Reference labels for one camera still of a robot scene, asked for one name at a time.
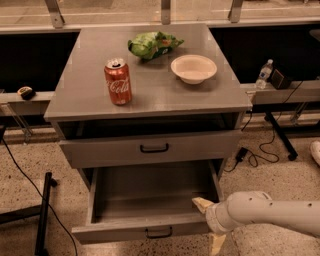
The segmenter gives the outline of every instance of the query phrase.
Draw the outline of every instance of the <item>coca-cola logo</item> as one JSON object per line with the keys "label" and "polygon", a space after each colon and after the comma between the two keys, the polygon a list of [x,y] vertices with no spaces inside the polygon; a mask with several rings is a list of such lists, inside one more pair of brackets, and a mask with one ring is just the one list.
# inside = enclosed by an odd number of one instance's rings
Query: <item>coca-cola logo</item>
{"label": "coca-cola logo", "polygon": [[109,90],[114,93],[123,93],[129,90],[129,77],[125,80],[107,81]]}

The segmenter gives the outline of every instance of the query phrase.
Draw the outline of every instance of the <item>can lid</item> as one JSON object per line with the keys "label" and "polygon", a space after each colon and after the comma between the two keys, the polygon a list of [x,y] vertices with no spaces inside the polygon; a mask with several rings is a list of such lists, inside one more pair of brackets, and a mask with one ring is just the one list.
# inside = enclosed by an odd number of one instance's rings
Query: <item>can lid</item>
{"label": "can lid", "polygon": [[126,64],[122,58],[113,58],[107,61],[106,66],[111,69],[121,68]]}

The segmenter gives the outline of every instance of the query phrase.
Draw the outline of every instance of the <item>gray cabinet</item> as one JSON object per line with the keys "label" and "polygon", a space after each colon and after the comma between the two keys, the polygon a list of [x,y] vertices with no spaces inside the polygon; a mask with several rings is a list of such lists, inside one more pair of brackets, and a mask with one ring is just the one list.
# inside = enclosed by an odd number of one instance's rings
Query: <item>gray cabinet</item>
{"label": "gray cabinet", "polygon": [[[158,30],[185,43],[147,63],[128,53],[127,40]],[[93,243],[208,232],[191,199],[223,200],[218,177],[251,108],[208,28],[88,28],[78,40],[45,114],[90,191],[86,223],[73,234]],[[217,75],[184,84],[170,64],[188,53],[213,59]],[[111,103],[103,74],[114,56],[126,57],[132,81],[133,100],[121,107]]]}

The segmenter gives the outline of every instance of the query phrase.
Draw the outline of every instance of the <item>black panel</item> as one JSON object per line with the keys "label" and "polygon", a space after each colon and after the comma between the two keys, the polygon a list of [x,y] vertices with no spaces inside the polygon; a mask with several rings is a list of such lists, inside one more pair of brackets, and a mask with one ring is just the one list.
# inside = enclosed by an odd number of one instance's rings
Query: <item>black panel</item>
{"label": "black panel", "polygon": [[78,34],[0,35],[0,89],[54,91]]}
{"label": "black panel", "polygon": [[296,81],[320,75],[320,42],[310,36],[320,25],[212,28],[240,83],[253,83],[268,59]]}

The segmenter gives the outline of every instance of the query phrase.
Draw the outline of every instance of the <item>drawer handle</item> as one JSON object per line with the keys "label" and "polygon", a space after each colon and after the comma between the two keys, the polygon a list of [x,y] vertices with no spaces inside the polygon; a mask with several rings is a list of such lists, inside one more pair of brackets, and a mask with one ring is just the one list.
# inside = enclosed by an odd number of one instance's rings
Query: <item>drawer handle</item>
{"label": "drawer handle", "polygon": [[140,151],[141,153],[163,153],[163,152],[166,152],[168,151],[169,149],[169,144],[166,143],[165,147],[164,148],[161,148],[161,149],[146,149],[143,145],[140,145]]}
{"label": "drawer handle", "polygon": [[146,228],[145,232],[146,232],[146,237],[147,237],[148,239],[160,239],[160,238],[167,238],[167,237],[172,236],[173,230],[172,230],[172,227],[170,227],[169,234],[160,235],[160,236],[152,236],[152,235],[149,235],[149,231],[148,231],[147,228]]}

